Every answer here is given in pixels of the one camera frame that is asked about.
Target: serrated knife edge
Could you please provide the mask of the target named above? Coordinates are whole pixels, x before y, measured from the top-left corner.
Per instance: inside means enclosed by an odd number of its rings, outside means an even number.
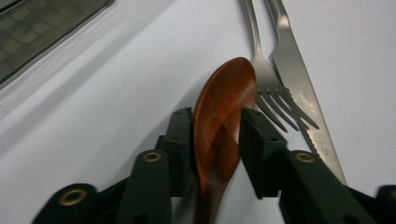
[[[290,28],[286,10],[280,0],[268,0],[267,3],[277,31],[278,45],[274,52],[274,60],[280,78],[289,89],[294,102],[319,126],[318,130],[313,127],[309,130],[301,128],[305,141],[311,151],[319,155],[340,182],[346,185],[341,164]]]

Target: spoon bowl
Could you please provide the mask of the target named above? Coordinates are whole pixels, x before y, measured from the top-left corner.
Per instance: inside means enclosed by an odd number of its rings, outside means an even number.
[[[250,61],[235,58],[206,82],[192,116],[199,192],[194,223],[214,223],[221,198],[239,163],[241,109],[256,100],[256,76]]]

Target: white table surface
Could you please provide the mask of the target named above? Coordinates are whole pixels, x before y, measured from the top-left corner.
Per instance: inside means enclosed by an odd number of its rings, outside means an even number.
[[[396,1],[284,5],[348,185],[374,196],[396,184]],[[274,29],[264,2],[254,6],[268,56]],[[0,90],[0,223],[30,223],[67,185],[126,177],[216,68],[251,55],[239,0],[116,0]],[[285,136],[307,149],[300,133]],[[192,199],[179,203],[174,223],[191,223]],[[217,223],[283,223],[278,210],[240,165]]]

